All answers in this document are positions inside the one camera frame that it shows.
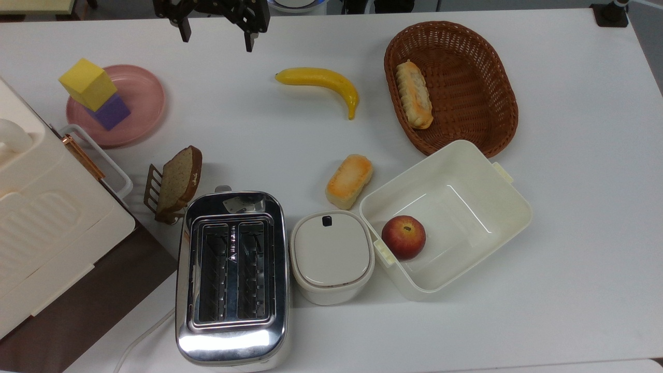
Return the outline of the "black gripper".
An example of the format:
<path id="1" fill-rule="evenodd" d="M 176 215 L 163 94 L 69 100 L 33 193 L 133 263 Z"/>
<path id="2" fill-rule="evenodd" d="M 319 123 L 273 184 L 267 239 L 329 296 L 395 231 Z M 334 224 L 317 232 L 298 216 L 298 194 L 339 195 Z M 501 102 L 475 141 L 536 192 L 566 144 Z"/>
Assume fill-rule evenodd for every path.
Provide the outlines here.
<path id="1" fill-rule="evenodd" d="M 253 52 L 256 33 L 268 29 L 270 14 L 266 1 L 154 1 L 154 12 L 158 18 L 166 18 L 180 31 L 183 42 L 189 42 L 191 27 L 188 16 L 192 11 L 222 15 L 244 31 L 246 52 Z"/>

